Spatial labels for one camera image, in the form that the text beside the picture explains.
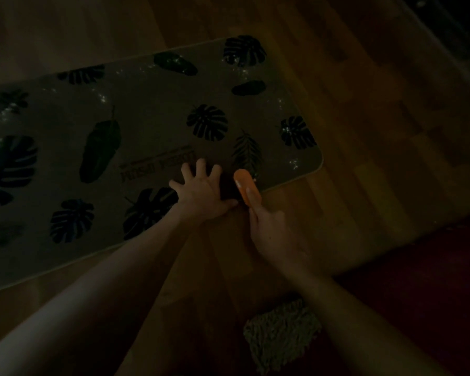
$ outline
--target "orange handle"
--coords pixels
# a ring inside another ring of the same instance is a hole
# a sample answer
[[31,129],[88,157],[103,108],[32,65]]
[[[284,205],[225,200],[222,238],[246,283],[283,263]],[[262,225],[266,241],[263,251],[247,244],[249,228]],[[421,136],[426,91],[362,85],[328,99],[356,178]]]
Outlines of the orange handle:
[[251,207],[251,204],[249,203],[249,199],[247,198],[247,193],[245,192],[247,188],[251,189],[252,193],[256,196],[256,198],[260,202],[263,200],[261,198],[261,194],[258,191],[254,181],[252,180],[250,172],[248,172],[245,169],[238,169],[233,174],[233,180],[235,181],[235,184],[237,185],[240,195],[242,195],[242,199],[244,200],[245,204],[247,204],[249,207]]

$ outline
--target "red rug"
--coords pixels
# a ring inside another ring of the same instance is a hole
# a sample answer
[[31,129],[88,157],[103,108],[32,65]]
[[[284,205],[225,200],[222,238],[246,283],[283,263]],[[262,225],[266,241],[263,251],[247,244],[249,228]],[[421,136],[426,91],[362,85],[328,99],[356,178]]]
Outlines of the red rug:
[[[338,278],[456,376],[470,376],[470,217]],[[280,374],[344,375],[325,333]]]

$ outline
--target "person's right hand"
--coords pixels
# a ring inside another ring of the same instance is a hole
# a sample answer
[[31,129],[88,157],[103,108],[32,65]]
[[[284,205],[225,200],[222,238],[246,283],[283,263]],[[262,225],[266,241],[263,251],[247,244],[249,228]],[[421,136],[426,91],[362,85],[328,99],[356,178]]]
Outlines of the person's right hand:
[[257,251],[288,279],[308,271],[306,240],[291,231],[284,212],[270,213],[250,189],[246,192],[252,206],[249,209],[251,239]]

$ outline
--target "banana leaf print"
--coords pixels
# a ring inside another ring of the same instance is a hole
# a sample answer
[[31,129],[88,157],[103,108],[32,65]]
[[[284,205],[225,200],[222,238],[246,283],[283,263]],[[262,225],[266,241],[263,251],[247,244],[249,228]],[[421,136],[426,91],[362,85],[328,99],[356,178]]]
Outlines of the banana leaf print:
[[53,213],[50,219],[50,236],[56,244],[71,243],[91,229],[94,206],[81,199],[69,199],[61,207],[64,209]]
[[10,111],[19,114],[19,108],[27,108],[28,102],[25,100],[29,94],[17,89],[11,92],[0,93],[0,113]]
[[144,189],[135,203],[126,198],[132,207],[125,212],[124,240],[138,236],[156,224],[178,201],[177,193],[170,187],[161,187],[150,200],[152,193],[153,189]]
[[29,136],[6,136],[0,140],[0,206],[14,199],[2,189],[25,187],[31,182],[37,151]]
[[296,149],[306,149],[317,145],[301,116],[291,116],[282,120],[280,125],[280,137],[287,146],[294,144]]
[[232,94],[237,96],[258,95],[266,90],[266,84],[261,80],[251,80],[232,88]]
[[252,177],[256,178],[257,169],[263,160],[259,144],[249,133],[242,130],[242,136],[237,137],[233,148],[233,165],[240,169],[248,170]]
[[79,170],[80,180],[83,183],[94,182],[104,173],[121,141],[120,126],[115,120],[113,106],[111,120],[97,123],[87,136]]
[[97,82],[97,79],[101,79],[104,75],[105,65],[99,64],[97,66],[83,67],[59,73],[57,78],[59,80],[68,78],[70,84],[82,84],[82,82],[88,84]]
[[0,223],[0,248],[22,235],[24,226],[14,223]]
[[222,140],[228,132],[228,120],[225,113],[216,107],[207,107],[207,104],[194,109],[188,115],[186,124],[189,127],[195,126],[193,129],[195,136],[205,137],[206,140],[211,141]]
[[258,63],[263,63],[266,55],[261,43],[252,36],[228,38],[223,51],[226,63],[236,63],[239,67],[244,67],[246,64],[255,66]]
[[197,75],[197,67],[183,57],[170,51],[159,52],[153,56],[153,62],[159,67],[180,74]]

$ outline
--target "mat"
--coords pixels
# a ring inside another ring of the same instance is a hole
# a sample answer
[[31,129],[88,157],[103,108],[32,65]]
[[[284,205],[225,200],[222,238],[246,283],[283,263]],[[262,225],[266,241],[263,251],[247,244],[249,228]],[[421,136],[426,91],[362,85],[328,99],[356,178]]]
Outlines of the mat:
[[322,154],[251,36],[0,86],[0,287],[131,239],[204,157],[265,190]]

